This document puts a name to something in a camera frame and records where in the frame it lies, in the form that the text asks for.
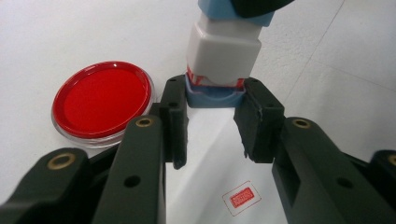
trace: petri dish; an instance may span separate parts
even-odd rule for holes
[[[149,112],[155,90],[149,75],[125,62],[88,66],[71,76],[56,94],[51,118],[55,129],[90,148],[120,142],[128,122]]]

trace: brass screw insert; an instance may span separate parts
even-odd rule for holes
[[[64,167],[69,166],[75,160],[76,160],[75,154],[66,152],[52,158],[47,166],[50,170],[60,170],[63,169]]]
[[[309,129],[311,128],[311,123],[304,119],[294,119],[293,124],[296,127],[302,128],[302,129]]]
[[[142,118],[139,119],[135,124],[137,127],[140,128],[146,128],[148,126],[151,126],[151,124],[154,122],[153,119],[149,119],[149,118]]]

